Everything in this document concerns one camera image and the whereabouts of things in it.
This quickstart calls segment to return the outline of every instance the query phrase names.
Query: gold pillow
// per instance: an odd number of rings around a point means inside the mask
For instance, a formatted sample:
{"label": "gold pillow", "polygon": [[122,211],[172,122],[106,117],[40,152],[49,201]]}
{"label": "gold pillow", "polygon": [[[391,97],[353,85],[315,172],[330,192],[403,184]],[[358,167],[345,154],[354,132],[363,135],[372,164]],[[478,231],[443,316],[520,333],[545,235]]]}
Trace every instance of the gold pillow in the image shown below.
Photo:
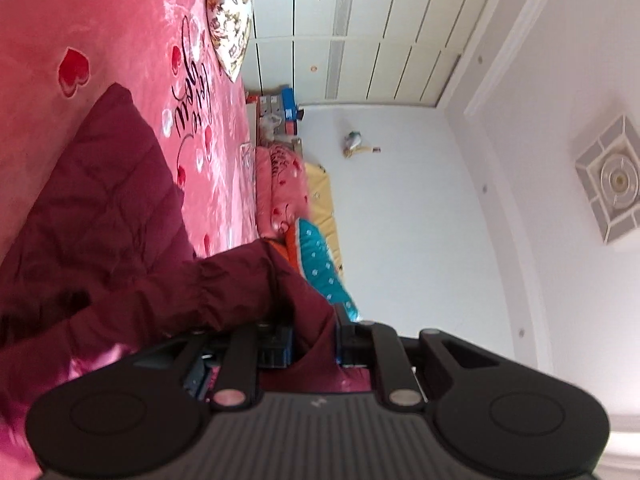
{"label": "gold pillow", "polygon": [[326,239],[334,258],[335,268],[340,278],[342,275],[342,255],[338,243],[338,228],[334,218],[334,200],[331,196],[331,181],[329,174],[322,166],[305,162],[306,180],[309,188],[309,216],[318,226],[322,236]]}
{"label": "gold pillow", "polygon": [[206,10],[211,41],[220,66],[235,82],[251,37],[252,0],[207,0]]}

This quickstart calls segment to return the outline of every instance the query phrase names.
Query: black device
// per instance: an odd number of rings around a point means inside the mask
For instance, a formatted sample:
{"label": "black device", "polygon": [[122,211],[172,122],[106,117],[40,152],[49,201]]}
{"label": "black device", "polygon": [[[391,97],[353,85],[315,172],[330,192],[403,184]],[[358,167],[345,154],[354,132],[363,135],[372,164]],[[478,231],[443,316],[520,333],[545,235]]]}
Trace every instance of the black device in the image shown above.
{"label": "black device", "polygon": [[609,421],[589,394],[439,330],[336,312],[336,359],[369,368],[371,392],[260,391],[258,368],[291,363],[290,326],[178,336],[34,403],[42,478],[592,478]]}

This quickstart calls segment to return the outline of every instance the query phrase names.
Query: decorative pillow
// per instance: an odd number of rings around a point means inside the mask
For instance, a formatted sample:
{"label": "decorative pillow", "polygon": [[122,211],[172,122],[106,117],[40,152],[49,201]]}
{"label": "decorative pillow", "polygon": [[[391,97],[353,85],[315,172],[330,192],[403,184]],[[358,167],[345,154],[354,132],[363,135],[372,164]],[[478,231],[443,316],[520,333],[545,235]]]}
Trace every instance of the decorative pillow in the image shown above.
{"label": "decorative pillow", "polygon": [[360,313],[344,290],[335,270],[331,253],[320,230],[300,218],[285,235],[289,263],[330,303],[342,303],[349,319],[357,321]]}
{"label": "decorative pillow", "polygon": [[222,69],[236,82],[251,36],[252,0],[207,0],[211,42]]}
{"label": "decorative pillow", "polygon": [[260,238],[280,238],[271,223],[271,155],[268,148],[255,149],[255,225]]}
{"label": "decorative pillow", "polygon": [[284,146],[274,144],[271,156],[271,225],[281,236],[297,218],[309,218],[306,171],[302,160]]}
{"label": "decorative pillow", "polygon": [[334,258],[335,268],[338,270],[340,278],[344,279],[329,174],[322,166],[310,164],[309,162],[305,162],[305,170],[309,186],[309,219],[318,226],[322,236],[326,239]]}

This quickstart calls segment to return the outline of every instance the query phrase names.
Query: pink bedspread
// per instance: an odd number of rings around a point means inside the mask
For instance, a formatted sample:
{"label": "pink bedspread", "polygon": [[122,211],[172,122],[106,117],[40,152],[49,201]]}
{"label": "pink bedspread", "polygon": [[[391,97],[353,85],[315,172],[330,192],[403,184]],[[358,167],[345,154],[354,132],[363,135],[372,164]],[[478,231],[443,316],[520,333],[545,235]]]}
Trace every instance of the pink bedspread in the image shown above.
{"label": "pink bedspread", "polygon": [[244,91],[220,70],[204,0],[0,0],[0,30],[0,260],[113,82],[130,89],[184,189],[196,252],[256,237]]}

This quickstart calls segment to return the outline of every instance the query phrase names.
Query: jacket sleeve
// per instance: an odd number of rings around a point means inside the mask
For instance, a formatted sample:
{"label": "jacket sleeve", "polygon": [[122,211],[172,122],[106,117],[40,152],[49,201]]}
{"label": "jacket sleeve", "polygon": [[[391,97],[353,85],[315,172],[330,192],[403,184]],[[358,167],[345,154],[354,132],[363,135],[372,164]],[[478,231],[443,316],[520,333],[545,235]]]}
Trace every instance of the jacket sleeve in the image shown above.
{"label": "jacket sleeve", "polygon": [[[33,401],[53,387],[196,326],[225,330],[293,308],[289,290],[315,294],[267,243],[190,262],[149,276],[40,335],[0,351],[0,452],[25,463],[33,455],[24,421]],[[300,326],[302,346],[319,335]]]}

